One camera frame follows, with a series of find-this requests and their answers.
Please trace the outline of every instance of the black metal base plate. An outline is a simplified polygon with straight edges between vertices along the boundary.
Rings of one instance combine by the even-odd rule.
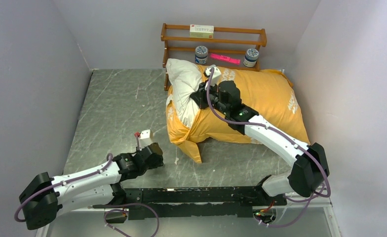
[[[125,189],[125,203],[143,203],[152,207],[160,217],[223,216],[252,217],[253,206],[286,205],[282,195],[271,198],[258,196],[253,186],[209,188],[147,188]],[[94,208],[108,208],[96,205]],[[154,217],[148,209],[129,207],[129,220]]]

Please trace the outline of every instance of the pink highlighter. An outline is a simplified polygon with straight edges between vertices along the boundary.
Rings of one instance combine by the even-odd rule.
[[[211,53],[210,57],[213,59],[224,61],[224,62],[229,62],[229,63],[233,63],[233,64],[237,64],[237,65],[240,64],[240,59],[230,58],[230,57],[227,57],[224,55],[218,55],[215,53]]]

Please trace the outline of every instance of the paint jar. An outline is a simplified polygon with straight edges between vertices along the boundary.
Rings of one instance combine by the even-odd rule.
[[[205,46],[198,46],[195,49],[195,63],[205,64],[208,59],[208,49]]]
[[[246,50],[243,64],[246,67],[253,68],[256,65],[256,61],[258,61],[258,58],[259,58],[259,51],[254,48],[250,48]]]

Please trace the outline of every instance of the yellow bag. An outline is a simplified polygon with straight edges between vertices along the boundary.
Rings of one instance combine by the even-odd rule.
[[[198,68],[202,73],[206,69],[201,65],[198,65]],[[218,68],[222,72],[218,83],[234,80],[245,105],[258,111],[266,120],[288,135],[309,143],[301,109],[292,89],[293,84],[283,73],[278,70],[253,72]],[[170,87],[168,95],[172,92],[173,89]],[[166,114],[170,142],[176,144],[196,163],[202,163],[196,143],[208,137],[224,142],[251,143],[248,136],[231,129],[209,108],[199,110],[190,129],[179,121],[173,101],[167,105]]]

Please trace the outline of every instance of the wooden shelf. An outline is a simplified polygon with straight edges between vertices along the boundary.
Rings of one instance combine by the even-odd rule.
[[[265,47],[267,43],[266,32],[265,29],[243,29],[243,28],[226,28],[226,27],[214,27],[214,32],[227,32],[227,33],[242,33],[242,34],[258,34],[259,40],[235,40],[235,39],[204,39],[204,38],[190,38],[190,37],[175,37],[175,36],[167,36],[167,29],[171,30],[189,30],[190,25],[167,25],[163,23],[163,27],[161,28],[161,41],[164,42],[164,55],[163,55],[163,67],[166,67],[167,60],[169,59],[170,51],[177,52],[195,52],[195,47],[169,47],[169,41],[191,41],[191,42],[210,42],[210,43],[231,43],[231,44],[248,44],[254,45],[255,49],[259,50],[260,46]],[[228,49],[208,49],[210,53],[222,53],[222,54],[245,54],[245,50],[228,50]],[[239,67],[239,66],[227,66],[226,68],[230,69],[239,69],[239,70],[248,70],[248,71],[259,71],[260,65],[259,60],[256,62],[256,65],[253,68],[247,67]],[[166,73],[166,78],[164,81],[164,90],[169,89],[169,78]]]

